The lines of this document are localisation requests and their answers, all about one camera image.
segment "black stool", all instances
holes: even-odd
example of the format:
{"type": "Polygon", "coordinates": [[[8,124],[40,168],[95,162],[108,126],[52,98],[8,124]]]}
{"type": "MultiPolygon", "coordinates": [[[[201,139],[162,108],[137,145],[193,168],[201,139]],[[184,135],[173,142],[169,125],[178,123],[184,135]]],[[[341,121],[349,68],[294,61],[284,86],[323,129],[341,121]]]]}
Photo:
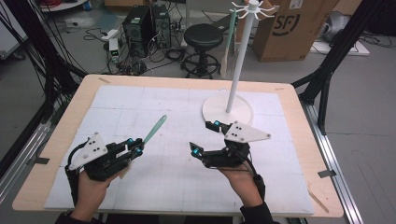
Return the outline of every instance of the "black stool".
{"type": "Polygon", "coordinates": [[[221,65],[215,57],[206,54],[206,52],[221,44],[223,40],[221,31],[210,24],[196,24],[184,32],[184,40],[195,49],[195,53],[185,58],[180,66],[181,69],[189,72],[186,77],[190,77],[190,75],[209,76],[210,79],[213,79],[212,74],[219,72],[221,65]],[[192,59],[196,56],[199,57],[198,62],[192,59]]]}

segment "gray floor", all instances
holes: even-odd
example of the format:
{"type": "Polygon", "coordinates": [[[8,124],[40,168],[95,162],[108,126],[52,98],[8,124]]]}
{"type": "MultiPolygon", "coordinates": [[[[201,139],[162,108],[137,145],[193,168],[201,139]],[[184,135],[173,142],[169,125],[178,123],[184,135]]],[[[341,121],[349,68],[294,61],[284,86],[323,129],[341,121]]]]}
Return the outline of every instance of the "gray floor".
{"type": "MultiPolygon", "coordinates": [[[[89,72],[106,67],[103,43],[83,39],[85,30],[63,34],[64,42],[89,72]]],[[[361,212],[364,223],[396,223],[396,48],[386,49],[366,43],[369,57],[347,56],[332,79],[326,128],[332,148],[361,212]]],[[[219,59],[224,46],[212,50],[219,59]]],[[[259,63],[247,49],[241,80],[291,83],[318,68],[324,55],[309,53],[301,62],[259,63]]],[[[233,60],[229,60],[229,75],[233,60]]],[[[147,63],[155,67],[163,63],[147,63]]],[[[184,77],[179,63],[154,69],[144,76],[184,77]]],[[[43,91],[28,60],[0,62],[0,158],[11,147],[21,130],[44,101],[43,91]]],[[[57,213],[18,212],[11,204],[30,170],[26,166],[12,191],[0,205],[1,223],[53,223],[57,213]]],[[[182,218],[163,217],[164,223],[178,223],[182,218]]],[[[277,218],[287,223],[284,218],[277,218]]],[[[309,218],[309,223],[347,223],[340,218],[309,218]]]]}

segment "computer tower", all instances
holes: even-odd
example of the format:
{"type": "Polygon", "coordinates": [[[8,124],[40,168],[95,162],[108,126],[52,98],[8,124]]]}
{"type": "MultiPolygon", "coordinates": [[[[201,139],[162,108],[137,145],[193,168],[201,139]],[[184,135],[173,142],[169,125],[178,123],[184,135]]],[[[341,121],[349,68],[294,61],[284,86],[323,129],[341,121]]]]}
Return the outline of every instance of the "computer tower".
{"type": "Polygon", "coordinates": [[[159,49],[171,48],[170,17],[165,5],[151,6],[154,32],[159,49]]]}
{"type": "Polygon", "coordinates": [[[149,41],[154,37],[148,6],[133,6],[122,27],[131,55],[145,58],[149,55],[149,41]]]}

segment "sleeve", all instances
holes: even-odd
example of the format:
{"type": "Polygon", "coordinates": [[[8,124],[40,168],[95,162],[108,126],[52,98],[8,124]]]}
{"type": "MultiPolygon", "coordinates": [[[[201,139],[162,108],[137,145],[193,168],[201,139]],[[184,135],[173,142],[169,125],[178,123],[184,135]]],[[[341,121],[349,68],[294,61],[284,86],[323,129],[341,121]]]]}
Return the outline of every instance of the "sleeve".
{"type": "Polygon", "coordinates": [[[91,222],[84,222],[70,217],[67,213],[61,213],[58,219],[56,219],[55,224],[103,224],[103,222],[95,218],[93,218],[91,222]]]}
{"type": "Polygon", "coordinates": [[[246,224],[273,224],[270,210],[266,203],[255,207],[241,207],[246,224]]]}

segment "hand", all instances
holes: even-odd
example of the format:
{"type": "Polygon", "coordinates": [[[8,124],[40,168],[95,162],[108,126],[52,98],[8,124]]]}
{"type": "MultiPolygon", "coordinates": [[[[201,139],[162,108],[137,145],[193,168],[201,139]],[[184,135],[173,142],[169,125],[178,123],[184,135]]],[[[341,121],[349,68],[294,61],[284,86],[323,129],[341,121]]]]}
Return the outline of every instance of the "hand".
{"type": "Polygon", "coordinates": [[[90,222],[93,214],[106,196],[108,185],[118,175],[119,173],[116,173],[105,182],[100,182],[91,180],[87,172],[81,172],[78,179],[78,202],[70,217],[80,221],[90,222]]]}
{"type": "Polygon", "coordinates": [[[247,166],[241,164],[237,167],[218,167],[222,174],[230,181],[233,191],[242,200],[245,207],[254,207],[262,204],[257,186],[247,166]]]}

